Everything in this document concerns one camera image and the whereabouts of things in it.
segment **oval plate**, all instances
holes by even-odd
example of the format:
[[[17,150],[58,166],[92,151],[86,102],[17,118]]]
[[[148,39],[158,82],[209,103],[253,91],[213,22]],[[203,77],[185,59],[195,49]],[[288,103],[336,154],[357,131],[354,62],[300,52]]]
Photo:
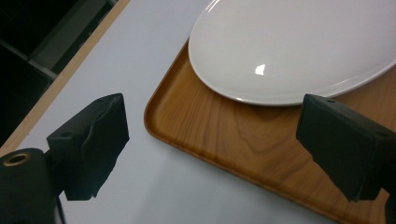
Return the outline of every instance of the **oval plate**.
[[[189,56],[212,90],[255,105],[332,97],[396,64],[396,1],[214,0]]]

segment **table surface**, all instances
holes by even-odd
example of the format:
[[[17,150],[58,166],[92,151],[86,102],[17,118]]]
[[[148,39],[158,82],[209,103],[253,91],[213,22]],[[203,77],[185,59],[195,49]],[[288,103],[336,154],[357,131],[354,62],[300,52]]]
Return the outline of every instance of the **table surface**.
[[[24,137],[23,128],[30,131],[22,142],[13,143],[16,148],[46,150],[46,137],[91,101],[116,92],[124,95],[131,140],[97,198],[68,202],[61,195],[66,221],[332,223],[149,135],[143,120],[146,105],[211,0],[128,2],[120,0],[126,7],[118,9],[120,15],[94,40],[64,87],[58,87],[48,109],[35,109],[31,116],[40,119],[30,122],[33,129],[28,120],[14,134]],[[11,149],[10,144],[2,148],[3,153]]]

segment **metal ring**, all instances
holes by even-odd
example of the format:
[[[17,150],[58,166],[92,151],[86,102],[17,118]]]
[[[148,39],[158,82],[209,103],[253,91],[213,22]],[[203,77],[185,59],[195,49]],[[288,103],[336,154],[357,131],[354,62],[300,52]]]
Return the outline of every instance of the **metal ring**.
[[[16,166],[22,164],[26,161],[29,161],[30,154],[29,153],[18,153],[13,155],[12,157],[6,159],[3,164],[5,166]]]

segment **black object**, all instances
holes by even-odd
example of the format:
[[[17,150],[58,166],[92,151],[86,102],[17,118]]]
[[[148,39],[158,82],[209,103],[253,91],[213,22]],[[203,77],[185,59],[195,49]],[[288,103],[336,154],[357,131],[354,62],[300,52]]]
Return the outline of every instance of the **black object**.
[[[128,140],[118,93],[92,102],[52,133],[45,154],[35,148],[7,154],[0,159],[0,222],[64,223],[58,195],[96,196]]]
[[[0,158],[0,223],[64,223],[41,150],[26,148]]]
[[[393,131],[332,99],[307,94],[296,137],[348,200],[374,200],[381,188],[396,195]],[[395,211],[392,198],[387,211]]]

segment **wooden tray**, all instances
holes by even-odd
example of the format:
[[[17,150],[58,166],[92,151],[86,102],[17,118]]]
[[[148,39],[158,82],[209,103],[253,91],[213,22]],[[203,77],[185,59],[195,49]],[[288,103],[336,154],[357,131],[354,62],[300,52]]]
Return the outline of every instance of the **wooden tray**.
[[[396,130],[396,67],[336,97]],[[385,223],[381,191],[375,201],[350,203],[295,139],[299,106],[245,105],[210,90],[194,74],[187,44],[145,112],[148,132],[191,155],[345,223]]]

